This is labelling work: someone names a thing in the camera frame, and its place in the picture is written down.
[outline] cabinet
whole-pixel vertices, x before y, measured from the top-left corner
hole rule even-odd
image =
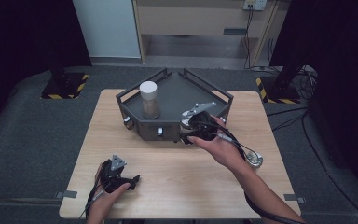
[[[248,34],[251,65],[260,57],[280,2],[269,0],[263,11],[253,12]],[[243,0],[133,0],[142,58],[150,35],[217,36],[224,35],[226,28],[246,28],[249,11],[243,10],[243,4]],[[282,20],[274,25],[275,30],[281,27]]]

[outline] wall socket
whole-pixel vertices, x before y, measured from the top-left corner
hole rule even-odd
[[[268,0],[245,0],[243,4],[244,10],[250,10],[249,6],[253,6],[254,11],[262,11],[266,7],[266,3]]]

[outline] wooden table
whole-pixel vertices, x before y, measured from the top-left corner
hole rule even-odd
[[[234,175],[206,151],[181,142],[146,142],[127,130],[116,101],[120,92],[101,93],[67,188],[77,195],[63,199],[62,217],[80,217],[99,164],[117,154],[128,164],[122,176],[141,175],[141,180],[117,201],[109,218],[259,218]],[[227,127],[264,157],[257,172],[272,190],[281,198],[294,194],[258,93],[229,93],[234,101]],[[296,201],[287,203],[300,214]]]

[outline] hazard tape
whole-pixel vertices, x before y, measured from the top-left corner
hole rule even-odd
[[[273,100],[271,100],[267,96],[266,89],[264,89],[264,85],[261,82],[261,79],[257,78],[255,82],[257,83],[257,87],[260,90],[261,100],[264,103],[271,103],[271,104],[301,104],[301,101],[298,100],[298,99],[273,99]]]
[[[61,100],[61,99],[75,99],[77,98],[81,91],[84,88],[84,85],[86,85],[86,81],[89,78],[89,75],[84,75],[81,82],[79,83],[79,86],[77,87],[77,91],[75,94],[68,94],[68,95],[63,95],[63,94],[42,94],[41,98],[42,99],[52,99],[52,100]]]

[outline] white cylinder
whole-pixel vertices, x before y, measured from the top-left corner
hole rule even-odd
[[[155,119],[159,115],[159,105],[157,101],[157,84],[146,81],[139,87],[142,96],[142,107],[146,119]]]
[[[157,97],[157,84],[152,81],[146,81],[139,87],[142,98],[145,100],[153,100]]]

